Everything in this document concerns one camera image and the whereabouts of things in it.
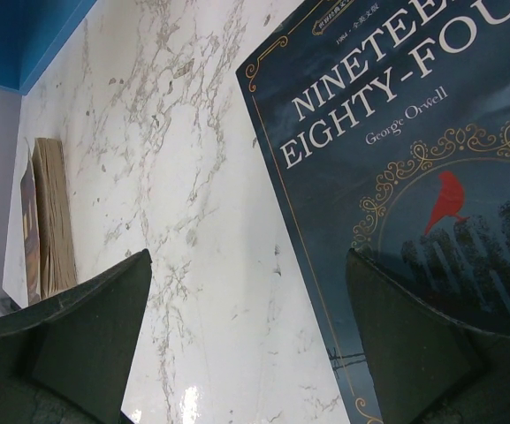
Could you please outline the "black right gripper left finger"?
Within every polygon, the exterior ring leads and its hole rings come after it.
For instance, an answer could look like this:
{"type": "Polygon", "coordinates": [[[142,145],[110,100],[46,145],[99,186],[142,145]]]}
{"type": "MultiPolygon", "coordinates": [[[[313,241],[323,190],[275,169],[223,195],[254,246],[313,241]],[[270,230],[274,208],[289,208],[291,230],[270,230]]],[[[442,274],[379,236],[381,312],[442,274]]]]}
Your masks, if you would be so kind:
{"type": "Polygon", "coordinates": [[[152,278],[142,250],[0,317],[0,423],[127,423],[121,405],[152,278]]]}

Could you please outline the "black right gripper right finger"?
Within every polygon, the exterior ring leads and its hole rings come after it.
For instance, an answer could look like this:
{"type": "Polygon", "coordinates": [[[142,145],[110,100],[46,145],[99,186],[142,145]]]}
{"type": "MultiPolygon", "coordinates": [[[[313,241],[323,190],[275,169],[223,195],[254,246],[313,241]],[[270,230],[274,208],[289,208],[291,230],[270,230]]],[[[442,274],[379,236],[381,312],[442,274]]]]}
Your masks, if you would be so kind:
{"type": "Polygon", "coordinates": [[[346,285],[385,423],[510,423],[510,317],[354,249],[346,285]]]}

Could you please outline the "Nineteen Eighty-Four dark book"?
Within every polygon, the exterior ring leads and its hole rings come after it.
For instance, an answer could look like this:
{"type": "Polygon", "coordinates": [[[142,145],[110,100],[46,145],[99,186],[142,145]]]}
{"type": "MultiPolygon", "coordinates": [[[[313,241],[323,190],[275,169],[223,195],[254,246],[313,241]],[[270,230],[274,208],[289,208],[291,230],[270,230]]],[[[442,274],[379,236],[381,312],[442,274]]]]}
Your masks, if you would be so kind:
{"type": "Polygon", "coordinates": [[[416,409],[346,256],[510,320],[510,1],[305,1],[237,78],[348,419],[416,409]]]}

